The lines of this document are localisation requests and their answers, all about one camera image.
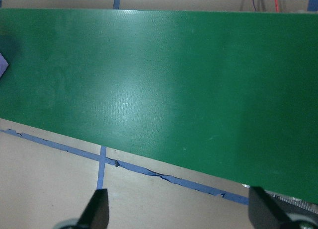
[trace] torn tape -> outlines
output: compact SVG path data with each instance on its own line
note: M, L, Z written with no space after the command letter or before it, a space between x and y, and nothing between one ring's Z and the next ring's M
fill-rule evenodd
M123 162L123 161L119 161L116 159L111 159L106 157L106 163L113 165L115 167L122 167L124 169L127 169L129 171L132 172L136 172L136 173L141 173L147 176L154 176L154 177L159 177L163 180L166 180L170 183L173 184L178 184L180 186L186 187L186 188L190 188L190 189L194 189L197 191L200 191L202 193L207 193L207 194L211 194L213 196L221 196L224 199L236 202L236 203L240 203L240 204L244 204L244 205L248 205L248 198L235 194L235 193L230 193L224 190L220 190L217 188L213 188L207 185L203 185L200 183L196 183L196 182L192 182L186 179L182 179L182 178L177 178L171 175L164 175L164 174L160 174L160 173L156 173L153 172L147 168L141 167L141 166L137 166L131 163L127 163L127 162Z
M103 185L104 170L105 170L104 167L105 167L105 164L107 163L107 164L113 165L115 167L122 167L126 170L129 170L129 171L132 171L135 173L141 173L141 174L144 174L147 176L159 177L159 178L166 180L170 183L177 184L177 185L180 185L182 187L189 188L189 189L194 189L194 190L197 190L197 191L202 192L202 193L207 193L207 194L210 194L213 196L221 196L224 199L227 199L227 200L230 200L230 201L233 201L236 203L248 205L248 198L247 197L244 197L244 196L241 196L241 195L238 195L235 193L227 192L227 191L224 191L221 189L213 188L213 187L210 187L210 186L207 186L204 184L192 182L192 181L189 181L186 179L177 178L177 177L174 177L171 175L165 175L165 174L153 172L147 168L144 168L144 167L141 167L138 165L134 165L131 163L108 158L108 157L106 157L106 147L105 146L101 147L100 155L97 155L94 153L82 151L82 150L79 150L79 149L76 149L73 147L69 147L69 146L66 146L63 144L59 144L56 142L47 141L47 140L44 140L42 138L32 136L32 135L29 135L26 133L20 134L20 133L17 133L15 130L11 130L11 129L8 129L8 130L1 130L0 129L0 132L7 133L7 134L10 134L10 135L13 135L13 136L16 136L19 138L23 138L26 140L30 140L30 141L36 142L38 144L42 144L45 146L56 148L56 149L59 149L62 151L73 153L73 154L76 154L76 155L79 155L82 157L90 158L90 159L93 159L95 161L99 161L100 164L99 164L98 180L97 180L97 187L98 188L102 187L102 185Z
M2 74L4 73L4 71L6 70L8 66L9 64L0 53L0 77L2 76Z

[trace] green conveyor belt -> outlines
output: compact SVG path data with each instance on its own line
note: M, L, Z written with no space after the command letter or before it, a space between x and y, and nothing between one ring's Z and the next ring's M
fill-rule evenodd
M318 15L0 9L0 118L318 202Z

